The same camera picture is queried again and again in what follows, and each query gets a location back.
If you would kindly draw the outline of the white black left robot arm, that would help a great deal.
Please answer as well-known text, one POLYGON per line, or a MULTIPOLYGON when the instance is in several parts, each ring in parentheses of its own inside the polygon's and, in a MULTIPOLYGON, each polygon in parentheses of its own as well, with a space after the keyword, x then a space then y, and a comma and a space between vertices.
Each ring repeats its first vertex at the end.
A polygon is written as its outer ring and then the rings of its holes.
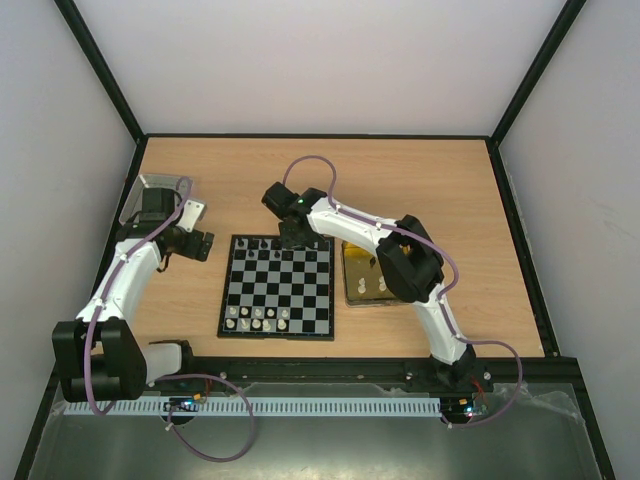
POLYGON ((179 177, 171 187, 142 189, 93 297, 74 320, 54 327, 57 375, 68 402, 104 415, 118 401, 138 399, 149 384, 184 373, 192 358, 188 341, 141 348, 132 323, 152 275, 165 272, 172 257, 208 258, 214 236, 195 227, 206 206, 192 197, 192 187, 191 178, 179 177))

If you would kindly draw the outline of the black enclosure frame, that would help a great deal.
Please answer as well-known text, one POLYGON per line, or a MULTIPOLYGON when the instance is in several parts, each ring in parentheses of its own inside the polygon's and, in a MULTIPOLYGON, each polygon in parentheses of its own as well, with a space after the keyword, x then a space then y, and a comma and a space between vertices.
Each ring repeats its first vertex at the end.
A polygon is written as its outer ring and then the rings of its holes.
MULTIPOLYGON (((84 21, 76 3, 74 1, 54 1, 61 16, 66 21, 70 31, 75 37, 77 44, 82 49, 85 57, 89 61, 92 69, 94 70, 97 78, 102 84, 104 90, 108 94, 111 102, 116 107, 118 114, 124 121, 125 127, 129 131, 133 138, 136 149, 130 164, 129 171, 125 183, 123 184, 124 193, 133 183, 134 174, 138 173, 142 162, 142 155, 145 151, 149 138, 283 138, 283 139, 340 139, 340 140, 483 140, 486 143, 486 148, 489 153, 492 168, 494 170, 494 176, 497 182, 498 190, 501 196, 501 201, 505 211, 505 216, 510 228, 512 241, 516 250, 520 268, 524 277, 529 300, 532 303, 534 318, 537 326, 541 326, 539 322, 546 325, 547 331, 550 334, 549 340, 551 344, 558 347, 551 321, 547 311, 547 307, 542 298, 542 292, 538 277, 533 266, 532 255, 530 248, 525 240, 523 225, 520 219, 520 215, 516 213, 515 201, 513 198, 513 190, 508 186, 507 175, 504 167, 504 162, 500 155, 499 146, 505 139, 507 132, 515 122, 517 116, 524 107, 529 96, 533 92, 537 82, 544 73, 546 67, 549 65, 551 59, 555 55, 562 41, 570 31, 575 20, 578 18, 581 10, 587 1, 566 1, 560 10, 556 20, 554 21, 549 33, 546 35, 544 42, 542 43, 539 51, 537 52, 534 60, 532 61, 526 75, 523 77, 516 93, 512 97, 505 113, 502 115, 498 126, 491 136, 482 135, 410 135, 410 134, 319 134, 319 133, 247 133, 247 134, 214 134, 214 133, 152 133, 145 134, 141 129, 139 123, 135 119, 135 115, 127 103, 122 90, 117 84, 115 77, 113 76, 104 56, 102 55, 93 35, 90 32, 89 27, 84 21)), ((117 213, 124 204, 124 193, 121 195, 118 204, 117 213)), ((582 391, 578 389, 578 405, 581 409, 581 413, 586 414, 586 428, 589 435, 591 446, 594 450, 595 460, 600 470, 600 474, 603 475, 603 479, 615 479, 615 474, 609 459, 606 447, 600 429, 593 411, 592 404, 589 399, 589 395, 584 386, 584 381, 580 373, 582 385, 582 391)), ((55 368, 51 373, 48 380, 47 387, 45 388, 42 400, 38 407, 38 412, 31 427, 28 440, 25 444, 20 462, 18 464, 14 479, 28 479, 29 474, 33 468, 33 464, 36 458, 36 453, 42 439, 43 431, 46 424, 46 419, 49 415, 49 408, 53 404, 54 398, 54 386, 57 387, 57 376, 55 368)))

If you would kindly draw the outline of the right controller circuit board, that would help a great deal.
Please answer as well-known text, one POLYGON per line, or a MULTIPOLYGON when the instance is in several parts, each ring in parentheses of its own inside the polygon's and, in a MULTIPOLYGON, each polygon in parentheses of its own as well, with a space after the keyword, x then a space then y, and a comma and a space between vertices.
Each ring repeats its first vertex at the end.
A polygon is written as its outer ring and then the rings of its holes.
POLYGON ((454 424, 465 424, 474 417, 486 416, 488 407, 482 401, 476 401, 472 397, 451 397, 440 400, 440 412, 446 421, 454 424))

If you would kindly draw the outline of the black silver chess board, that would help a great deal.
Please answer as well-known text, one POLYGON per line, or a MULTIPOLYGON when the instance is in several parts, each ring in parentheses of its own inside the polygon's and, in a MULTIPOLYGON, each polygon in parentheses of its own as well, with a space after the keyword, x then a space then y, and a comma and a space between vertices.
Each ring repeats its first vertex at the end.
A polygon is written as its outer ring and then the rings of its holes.
POLYGON ((315 251, 317 259, 307 261, 310 248, 273 250, 271 242, 276 235, 238 235, 231 237, 225 286, 222 294, 217 336, 220 338, 261 338, 326 340, 335 337, 335 242, 331 237, 315 251), (247 242, 239 249, 240 239, 247 242), (257 239, 259 247, 249 248, 249 241, 257 239), (268 250, 260 248, 265 239, 268 250), (248 250, 255 251, 253 259, 247 258, 248 250), (272 251, 280 251, 279 260, 271 259, 272 251), (291 251, 293 259, 286 261, 283 253, 291 251), (249 330, 240 329, 240 319, 250 322, 249 330), (226 328, 225 321, 234 319, 236 329, 226 328), (269 320, 272 330, 264 332, 251 327, 253 319, 269 320), (285 331, 279 331, 277 322, 288 323, 285 331))

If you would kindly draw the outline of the gold metal tin box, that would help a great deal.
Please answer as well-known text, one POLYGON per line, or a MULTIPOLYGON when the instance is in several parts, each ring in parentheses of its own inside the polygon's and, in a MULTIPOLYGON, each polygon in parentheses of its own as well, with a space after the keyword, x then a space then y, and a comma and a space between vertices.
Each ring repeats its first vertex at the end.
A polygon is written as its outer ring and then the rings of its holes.
POLYGON ((343 241, 341 264, 345 302, 349 307, 400 305, 388 288, 375 256, 355 244, 343 241))

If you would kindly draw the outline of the controller circuit board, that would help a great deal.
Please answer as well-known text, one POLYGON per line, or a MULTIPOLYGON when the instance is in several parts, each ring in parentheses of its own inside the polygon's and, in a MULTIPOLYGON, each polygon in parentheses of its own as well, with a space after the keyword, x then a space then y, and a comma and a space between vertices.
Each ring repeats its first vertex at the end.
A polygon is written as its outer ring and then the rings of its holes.
POLYGON ((208 398, 200 394, 193 396, 174 396, 169 397, 163 402, 162 411, 178 411, 186 413, 198 413, 206 405, 208 398))
POLYGON ((486 416, 488 407, 482 401, 476 401, 472 397, 451 397, 440 400, 440 412, 446 421, 454 424, 465 424, 474 417, 486 416))

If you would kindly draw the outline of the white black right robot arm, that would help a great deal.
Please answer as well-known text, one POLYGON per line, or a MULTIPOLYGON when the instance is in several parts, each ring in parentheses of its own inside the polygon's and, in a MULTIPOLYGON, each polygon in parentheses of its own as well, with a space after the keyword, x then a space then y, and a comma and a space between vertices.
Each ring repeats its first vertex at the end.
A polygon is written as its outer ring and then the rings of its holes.
POLYGON ((279 219, 281 241, 287 247, 316 247, 324 236, 331 236, 373 255, 387 289, 416 312, 438 384, 455 392, 470 381, 476 354, 446 299, 443 254, 417 218, 377 217, 349 209, 318 189, 299 195, 281 182, 266 190, 262 204, 279 219))

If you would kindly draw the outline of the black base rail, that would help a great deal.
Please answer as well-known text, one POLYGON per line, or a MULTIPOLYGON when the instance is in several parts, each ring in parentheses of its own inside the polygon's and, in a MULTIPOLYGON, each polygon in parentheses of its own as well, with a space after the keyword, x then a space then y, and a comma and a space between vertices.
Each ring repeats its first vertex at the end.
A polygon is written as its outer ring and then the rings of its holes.
POLYGON ((490 391, 500 383, 518 379, 512 358, 479 358, 471 373, 457 383, 448 383, 436 373, 427 358, 236 358, 196 356, 184 367, 186 373, 224 374, 240 386, 251 383, 370 383, 385 389, 398 387, 408 392, 470 393, 475 385, 490 391))

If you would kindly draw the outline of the left controller circuit board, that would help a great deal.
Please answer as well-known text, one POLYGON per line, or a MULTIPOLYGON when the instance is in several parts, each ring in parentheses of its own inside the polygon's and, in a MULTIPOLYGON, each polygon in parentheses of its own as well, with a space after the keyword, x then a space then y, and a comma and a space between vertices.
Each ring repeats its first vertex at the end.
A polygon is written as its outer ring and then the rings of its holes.
POLYGON ((174 396, 169 397, 163 402, 162 411, 178 411, 186 413, 198 413, 206 405, 208 398, 200 394, 193 396, 174 396))

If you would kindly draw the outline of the silver metal tin lid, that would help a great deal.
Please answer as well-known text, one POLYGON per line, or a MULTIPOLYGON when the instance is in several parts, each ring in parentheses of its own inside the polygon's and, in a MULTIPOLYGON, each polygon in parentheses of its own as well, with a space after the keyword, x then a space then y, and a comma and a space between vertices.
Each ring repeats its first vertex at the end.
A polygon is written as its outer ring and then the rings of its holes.
POLYGON ((193 189, 189 189, 186 181, 180 181, 180 175, 139 174, 126 196, 119 216, 119 223, 124 225, 134 213, 142 208, 142 191, 147 188, 167 188, 177 191, 182 199, 193 199, 193 189))

